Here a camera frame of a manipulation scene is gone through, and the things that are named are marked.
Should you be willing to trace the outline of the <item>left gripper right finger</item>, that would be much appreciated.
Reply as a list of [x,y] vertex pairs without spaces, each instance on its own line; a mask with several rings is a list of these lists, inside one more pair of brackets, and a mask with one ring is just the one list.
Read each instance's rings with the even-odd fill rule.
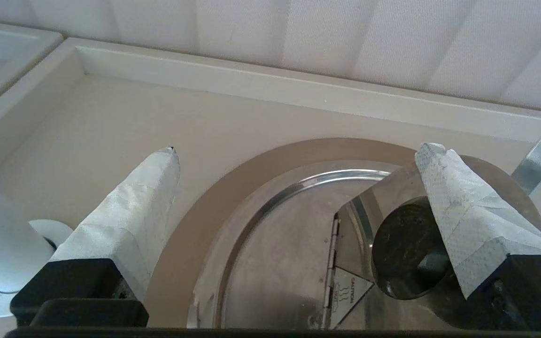
[[541,231],[458,153],[425,143],[415,165],[481,329],[541,329]]

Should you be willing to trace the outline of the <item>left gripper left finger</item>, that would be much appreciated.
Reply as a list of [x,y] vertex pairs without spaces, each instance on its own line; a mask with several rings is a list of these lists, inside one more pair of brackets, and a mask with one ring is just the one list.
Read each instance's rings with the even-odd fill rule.
[[173,147],[142,161],[12,299],[18,327],[146,325],[143,302],[171,235],[179,178]]

